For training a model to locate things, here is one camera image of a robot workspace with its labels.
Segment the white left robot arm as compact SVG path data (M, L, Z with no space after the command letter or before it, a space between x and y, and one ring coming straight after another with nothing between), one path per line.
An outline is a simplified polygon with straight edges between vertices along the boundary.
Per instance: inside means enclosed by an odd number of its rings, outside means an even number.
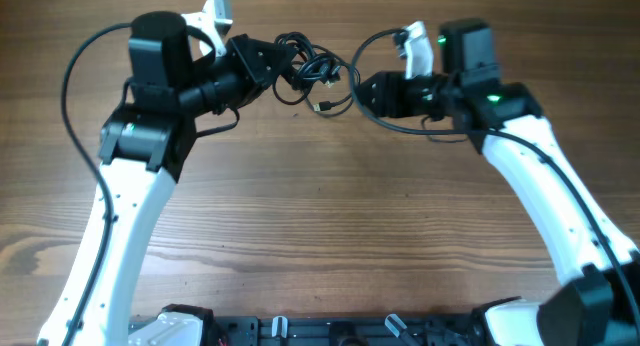
M126 24L132 74L105 122L90 218L41 345L124 345L151 233L180 178L206 113L238 112L285 73L295 50L231 38L194 58L210 36L180 14L155 11Z

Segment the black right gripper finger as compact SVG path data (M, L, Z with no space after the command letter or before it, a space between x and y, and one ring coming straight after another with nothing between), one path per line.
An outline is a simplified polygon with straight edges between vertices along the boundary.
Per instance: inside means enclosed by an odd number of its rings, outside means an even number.
M366 79L357 87L359 94L386 93L394 89L395 73L380 71Z
M360 103L376 117L385 116L384 87L380 83L365 83L356 87Z

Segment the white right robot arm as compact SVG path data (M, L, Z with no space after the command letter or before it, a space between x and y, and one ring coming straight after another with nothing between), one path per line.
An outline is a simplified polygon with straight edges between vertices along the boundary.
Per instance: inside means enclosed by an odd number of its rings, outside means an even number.
M542 237L559 290L481 306L469 317L475 345L635 345L639 341L639 249L581 181L529 89L505 83L490 26L444 23L430 41L422 22L391 33L403 71L351 76L352 99L376 124L450 118L507 181Z

